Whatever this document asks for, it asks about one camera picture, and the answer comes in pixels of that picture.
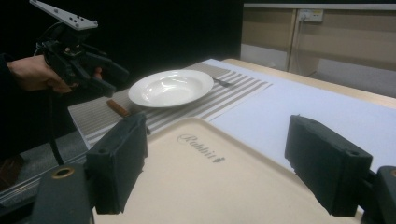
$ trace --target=wall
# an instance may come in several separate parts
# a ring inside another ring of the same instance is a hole
[[[396,11],[325,9],[323,22],[297,16],[297,9],[245,7],[241,59],[273,54],[276,68],[396,97]]]

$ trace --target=black mount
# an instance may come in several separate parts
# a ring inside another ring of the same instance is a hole
[[[372,155],[300,116],[290,117],[285,157],[330,215],[354,217],[360,206],[362,224],[396,223],[396,167],[372,172]]]

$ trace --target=white plate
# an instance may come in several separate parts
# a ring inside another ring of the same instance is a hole
[[[184,105],[205,96],[213,87],[213,78],[194,70],[172,70],[137,81],[129,89],[129,98],[137,105],[170,107]]]

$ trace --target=tray logo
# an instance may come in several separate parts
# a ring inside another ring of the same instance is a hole
[[[194,150],[200,152],[203,156],[212,160],[213,162],[225,161],[224,157],[216,155],[214,150],[210,149],[203,143],[200,143],[198,137],[193,134],[182,134],[177,138],[177,141],[182,145],[189,145]]]

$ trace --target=cable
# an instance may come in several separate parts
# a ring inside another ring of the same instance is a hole
[[[296,43],[296,63],[297,63],[297,73],[299,75],[303,75],[302,71],[301,71],[301,65],[300,65],[300,39],[301,39],[301,34],[303,33],[303,25],[304,25],[304,21],[306,19],[306,16],[304,15],[301,20],[300,20],[300,24],[299,24],[299,29],[298,29],[298,34],[297,34],[297,43]]]
[[[55,160],[58,162],[59,165],[63,165],[64,160],[62,159],[61,153],[59,153],[59,149],[55,140],[55,134],[53,132],[53,97],[54,97],[54,92],[52,90],[49,90],[49,120],[48,120],[49,144],[52,149],[52,153],[53,156],[55,157]]]

